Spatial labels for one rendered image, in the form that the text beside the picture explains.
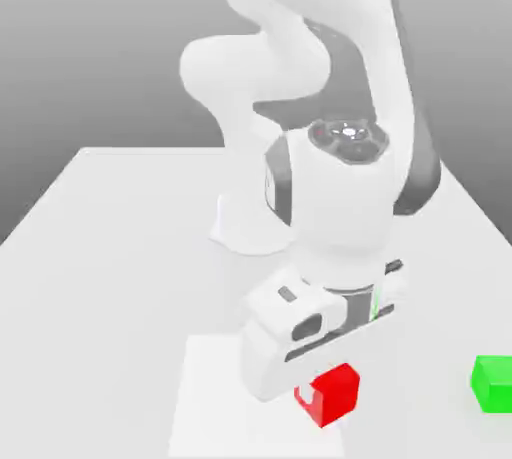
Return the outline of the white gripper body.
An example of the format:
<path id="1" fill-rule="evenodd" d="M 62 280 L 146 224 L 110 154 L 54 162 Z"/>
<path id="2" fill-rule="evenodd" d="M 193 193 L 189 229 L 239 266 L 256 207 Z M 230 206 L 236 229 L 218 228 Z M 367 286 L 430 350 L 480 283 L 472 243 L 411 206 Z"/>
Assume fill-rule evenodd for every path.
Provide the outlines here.
<path id="1" fill-rule="evenodd" d="M 250 321 L 241 333 L 241 377 L 251 395 L 268 402 L 341 364 L 361 374 L 387 367 L 400 348 L 401 327 L 402 307 L 389 305 L 370 323 L 288 358 L 291 347 Z"/>

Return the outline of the small red cube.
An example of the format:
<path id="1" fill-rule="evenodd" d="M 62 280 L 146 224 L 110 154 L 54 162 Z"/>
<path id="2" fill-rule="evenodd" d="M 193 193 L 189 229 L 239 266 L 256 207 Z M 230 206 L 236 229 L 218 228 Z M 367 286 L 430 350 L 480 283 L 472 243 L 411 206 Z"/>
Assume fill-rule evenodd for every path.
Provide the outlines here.
<path id="1" fill-rule="evenodd" d="M 298 387 L 294 388 L 294 398 L 318 427 L 324 428 L 355 409 L 360 375 L 350 364 L 340 364 L 311 382 L 322 394 L 321 401 L 305 406 L 298 397 Z"/>

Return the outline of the small green cube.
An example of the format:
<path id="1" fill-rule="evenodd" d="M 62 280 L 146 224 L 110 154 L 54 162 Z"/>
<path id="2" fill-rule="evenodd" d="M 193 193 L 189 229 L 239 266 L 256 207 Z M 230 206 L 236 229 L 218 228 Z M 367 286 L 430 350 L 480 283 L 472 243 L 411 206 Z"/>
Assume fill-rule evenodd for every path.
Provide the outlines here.
<path id="1" fill-rule="evenodd" d="M 512 356 L 477 355 L 470 387 L 484 413 L 512 414 Z"/>

